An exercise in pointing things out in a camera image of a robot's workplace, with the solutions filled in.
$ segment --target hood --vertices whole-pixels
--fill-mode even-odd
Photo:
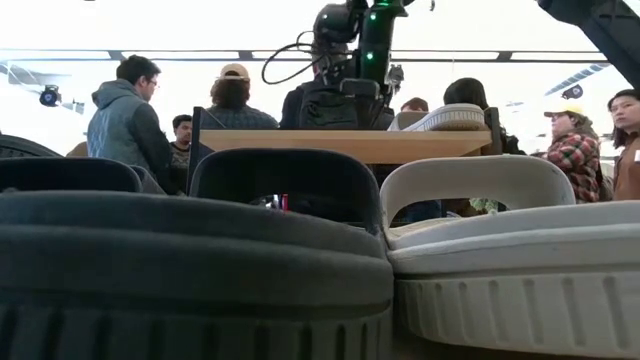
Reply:
[[[130,82],[123,79],[102,83],[98,91],[91,94],[93,103],[101,110],[111,105],[116,99],[124,96],[137,96],[141,98],[136,88],[133,87]]]

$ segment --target plaid shirt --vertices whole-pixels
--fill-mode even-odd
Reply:
[[[562,136],[551,144],[545,158],[567,175],[578,203],[598,202],[600,146],[596,139],[576,133]]]
[[[273,116],[264,113],[251,106],[245,106],[240,110],[223,109],[213,106],[207,109],[209,114],[204,114],[200,128],[202,130],[211,129],[277,129],[278,122]]]

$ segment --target white slide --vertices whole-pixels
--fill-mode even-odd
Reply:
[[[388,131],[487,130],[484,111],[472,104],[451,104],[430,113],[405,111],[396,115]]]
[[[381,196],[396,310],[414,334],[528,353],[639,357],[640,201],[573,205],[554,165],[508,155],[410,163],[389,175]],[[498,200],[511,211],[400,235],[388,229],[407,204],[451,197]]]

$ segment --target gray hoodie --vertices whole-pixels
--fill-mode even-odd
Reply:
[[[169,141],[151,105],[123,79],[103,83],[92,97],[98,110],[87,131],[89,156],[140,166],[167,193],[174,194],[177,188],[169,180]]]

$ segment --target baseball cap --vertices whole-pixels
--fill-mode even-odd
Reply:
[[[220,80],[245,80],[250,81],[249,72],[247,68],[240,64],[229,64],[222,68],[220,71]]]
[[[584,111],[582,110],[582,106],[578,105],[578,104],[572,104],[572,103],[560,103],[556,106],[553,106],[551,108],[551,110],[549,111],[545,111],[544,112],[544,116],[546,117],[553,117],[553,115],[555,114],[562,114],[565,112],[572,112],[572,113],[576,113],[579,115],[584,115]]]

